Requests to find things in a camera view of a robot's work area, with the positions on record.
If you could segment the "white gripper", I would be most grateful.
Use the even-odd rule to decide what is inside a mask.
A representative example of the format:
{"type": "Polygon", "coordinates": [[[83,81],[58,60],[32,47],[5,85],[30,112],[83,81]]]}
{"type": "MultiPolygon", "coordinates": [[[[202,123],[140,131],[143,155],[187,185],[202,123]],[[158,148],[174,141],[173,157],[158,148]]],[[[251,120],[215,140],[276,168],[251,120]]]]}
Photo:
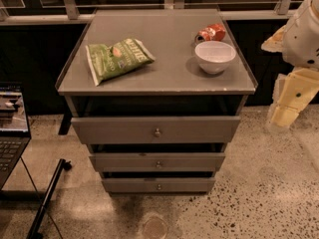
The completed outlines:
{"type": "Polygon", "coordinates": [[[319,71],[295,67],[287,76],[280,74],[275,81],[273,101],[266,125],[270,129],[289,129],[299,114],[319,91],[319,71]]]}

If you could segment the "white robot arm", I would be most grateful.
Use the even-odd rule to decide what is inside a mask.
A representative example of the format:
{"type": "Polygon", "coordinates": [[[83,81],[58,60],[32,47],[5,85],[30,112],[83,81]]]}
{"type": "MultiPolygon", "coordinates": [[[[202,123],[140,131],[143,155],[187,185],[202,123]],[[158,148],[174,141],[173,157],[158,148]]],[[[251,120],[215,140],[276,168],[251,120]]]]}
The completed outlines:
{"type": "Polygon", "coordinates": [[[319,0],[304,0],[261,49],[281,53],[293,66],[278,75],[268,114],[271,125],[290,127],[319,92],[319,0]]]}

